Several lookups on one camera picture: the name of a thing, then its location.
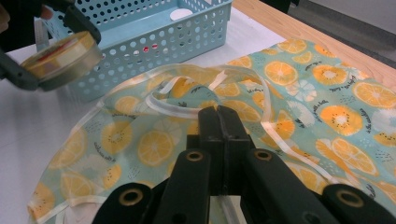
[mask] table surface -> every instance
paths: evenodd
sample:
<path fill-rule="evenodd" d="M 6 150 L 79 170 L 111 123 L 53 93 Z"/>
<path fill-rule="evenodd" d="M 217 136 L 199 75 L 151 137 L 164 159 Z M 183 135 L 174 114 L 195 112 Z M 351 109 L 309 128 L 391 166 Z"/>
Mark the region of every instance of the table surface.
<path fill-rule="evenodd" d="M 285 38 L 299 37 L 325 46 L 396 91 L 394 69 L 258 0 L 234 0 L 233 7 L 225 45 L 186 63 L 226 63 Z M 34 52 L 30 46 L 10 55 L 21 62 Z M 27 222 L 26 204 L 42 172 L 73 126 L 97 103 L 74 101 L 64 92 L 21 91 L 6 80 L 0 82 L 0 223 Z"/>

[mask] plastic container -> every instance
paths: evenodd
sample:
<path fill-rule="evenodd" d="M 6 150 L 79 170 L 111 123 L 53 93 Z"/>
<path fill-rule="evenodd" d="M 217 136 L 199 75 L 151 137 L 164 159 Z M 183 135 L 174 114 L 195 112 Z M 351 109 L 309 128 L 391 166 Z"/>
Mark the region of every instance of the plastic container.
<path fill-rule="evenodd" d="M 232 0 L 77 0 L 78 7 L 102 35 L 102 61 L 68 85 L 83 101 L 104 95 L 122 81 L 169 63 L 182 63 L 225 43 Z M 186 8 L 189 16 L 171 20 Z M 71 31 L 63 14 L 46 21 L 57 39 Z"/>

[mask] wall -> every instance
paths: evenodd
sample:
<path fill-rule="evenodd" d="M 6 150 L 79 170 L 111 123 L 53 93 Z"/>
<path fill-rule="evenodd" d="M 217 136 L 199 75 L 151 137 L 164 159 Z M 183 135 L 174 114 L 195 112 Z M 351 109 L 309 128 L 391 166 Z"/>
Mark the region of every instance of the wall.
<path fill-rule="evenodd" d="M 396 34 L 396 0 L 310 0 Z"/>

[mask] printed fabric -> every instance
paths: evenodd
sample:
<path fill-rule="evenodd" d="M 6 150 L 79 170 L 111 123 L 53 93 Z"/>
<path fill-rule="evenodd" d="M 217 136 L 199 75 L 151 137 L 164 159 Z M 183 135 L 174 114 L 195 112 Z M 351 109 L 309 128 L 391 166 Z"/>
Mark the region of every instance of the printed fabric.
<path fill-rule="evenodd" d="M 396 215 L 396 94 L 323 47 L 290 39 L 225 65 L 164 65 L 120 84 L 49 162 L 28 204 L 31 222 L 92 218 L 115 188 L 161 183 L 187 134 L 198 134 L 198 111 L 216 105 L 234 109 L 256 147 L 276 152 L 309 189 L 345 183 Z M 210 220 L 227 223 L 216 200 Z"/>

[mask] light blue basket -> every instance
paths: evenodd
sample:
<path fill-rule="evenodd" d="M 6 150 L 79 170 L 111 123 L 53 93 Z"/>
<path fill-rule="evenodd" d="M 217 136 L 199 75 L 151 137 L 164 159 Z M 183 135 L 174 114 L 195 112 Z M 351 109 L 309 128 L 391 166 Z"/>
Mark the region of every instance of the light blue basket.
<path fill-rule="evenodd" d="M 103 60 L 67 88 L 83 101 L 104 95 L 122 81 L 168 63 L 182 63 L 225 43 L 232 0 L 77 0 L 102 35 Z M 192 11 L 177 21 L 171 12 Z M 46 21 L 57 39 L 71 31 L 63 14 Z"/>

